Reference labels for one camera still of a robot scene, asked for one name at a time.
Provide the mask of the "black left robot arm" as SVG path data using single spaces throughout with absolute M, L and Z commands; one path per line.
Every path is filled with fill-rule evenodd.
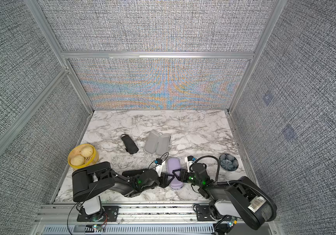
M 115 221 L 115 210 L 105 209 L 100 194 L 111 190 L 132 198 L 156 187 L 166 188 L 173 181 L 172 174 L 155 168 L 117 173 L 109 162 L 87 166 L 72 173 L 73 201 L 77 203 L 78 222 Z

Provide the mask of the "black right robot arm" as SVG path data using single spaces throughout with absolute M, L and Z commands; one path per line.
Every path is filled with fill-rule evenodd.
M 180 182 L 198 187 L 199 194 L 210 201 L 210 214 L 216 219 L 225 216 L 241 218 L 251 229 L 258 230 L 277 216 L 273 200 L 246 176 L 216 182 L 200 163 L 192 164 L 189 170 L 174 170 L 173 175 Z

